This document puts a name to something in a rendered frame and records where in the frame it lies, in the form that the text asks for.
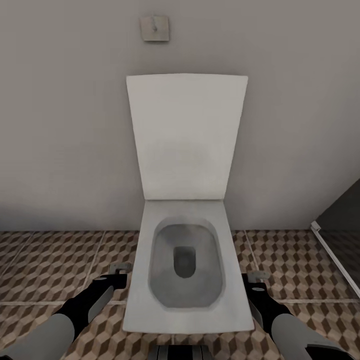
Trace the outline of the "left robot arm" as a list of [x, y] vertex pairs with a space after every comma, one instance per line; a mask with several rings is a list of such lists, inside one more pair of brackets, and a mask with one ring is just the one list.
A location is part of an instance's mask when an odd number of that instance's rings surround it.
[[111, 300], [116, 289], [125, 289], [130, 262], [112, 262], [108, 275], [92, 281], [76, 297], [28, 334], [0, 350], [0, 360], [60, 360], [81, 331]]

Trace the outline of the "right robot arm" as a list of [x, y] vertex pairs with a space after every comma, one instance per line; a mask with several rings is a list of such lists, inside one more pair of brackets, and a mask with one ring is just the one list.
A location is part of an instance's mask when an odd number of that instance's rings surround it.
[[270, 274], [247, 270], [245, 292], [252, 316], [269, 333], [285, 360], [357, 360], [334, 341], [314, 331], [292, 315], [288, 307], [267, 294], [264, 282]]

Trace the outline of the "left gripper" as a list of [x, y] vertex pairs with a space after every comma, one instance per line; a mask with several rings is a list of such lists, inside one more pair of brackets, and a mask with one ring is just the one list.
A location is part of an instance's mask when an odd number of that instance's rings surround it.
[[127, 286], [127, 274], [109, 274], [109, 277], [113, 278], [115, 281], [115, 290], [116, 289], [125, 289]]

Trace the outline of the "robot trunk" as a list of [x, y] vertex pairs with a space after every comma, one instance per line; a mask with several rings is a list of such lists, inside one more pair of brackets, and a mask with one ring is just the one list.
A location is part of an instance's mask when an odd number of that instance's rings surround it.
[[213, 360], [208, 345], [153, 345], [147, 360]]

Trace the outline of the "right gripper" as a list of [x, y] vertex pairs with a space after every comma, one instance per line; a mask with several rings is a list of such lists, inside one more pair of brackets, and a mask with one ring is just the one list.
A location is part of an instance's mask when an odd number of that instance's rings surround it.
[[257, 283], [248, 283], [248, 282], [244, 282], [244, 288], [245, 288], [245, 292], [246, 294], [248, 295], [248, 290], [249, 288], [252, 287], [261, 287], [263, 288], [264, 290], [266, 290], [266, 293], [268, 292], [267, 291], [267, 286], [264, 282], [257, 282]]

